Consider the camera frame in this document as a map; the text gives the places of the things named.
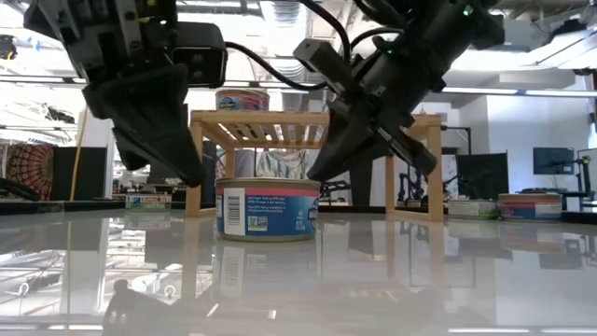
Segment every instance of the computer monitor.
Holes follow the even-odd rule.
[[[507,154],[474,154],[456,157],[458,193],[471,200],[497,200],[509,193]]]
[[[573,175],[575,150],[565,147],[533,148],[533,174]]]

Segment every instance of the wooden shelf leg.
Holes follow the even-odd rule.
[[[198,121],[190,123],[190,134],[193,137],[195,148],[199,160],[203,161],[203,130]],[[201,212],[201,186],[196,188],[187,188],[187,202],[186,202],[187,217],[199,217]]]
[[[235,152],[234,147],[226,148],[226,177],[233,178],[234,177],[234,169],[235,169]]]
[[[437,167],[428,176],[427,195],[429,197],[429,217],[432,222],[444,220],[444,192],[441,181],[441,130],[439,127],[427,128],[427,148],[437,160]]]
[[[394,190],[394,156],[385,157],[385,213],[393,214],[396,211]]]

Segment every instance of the colorful artwork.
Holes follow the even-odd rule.
[[[52,191],[52,145],[14,145],[7,149],[6,178],[19,182],[49,200]]]

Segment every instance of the pipe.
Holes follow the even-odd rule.
[[[456,127],[456,126],[445,126],[441,125],[441,131],[448,131],[448,130],[461,130],[466,132],[466,141],[468,143],[468,155],[473,154],[473,142],[471,136],[471,129],[470,127]]]
[[[81,134],[79,135],[78,140],[76,140],[75,166],[73,167],[73,179],[71,180],[70,202],[75,200],[76,174],[78,173],[78,160],[81,156],[81,145],[83,144],[83,136],[85,135],[85,125],[87,124],[87,115],[89,114],[89,112],[90,112],[90,109],[87,107],[85,109],[85,113],[83,114],[83,125],[81,126]]]
[[[241,3],[239,7],[199,5],[179,6],[178,13],[248,15],[263,18],[263,13],[260,8],[249,8],[248,6],[243,6],[243,3]]]

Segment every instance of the barcode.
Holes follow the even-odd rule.
[[[241,198],[239,196],[229,196],[226,199],[228,202],[228,218],[226,218],[228,225],[241,225]]]

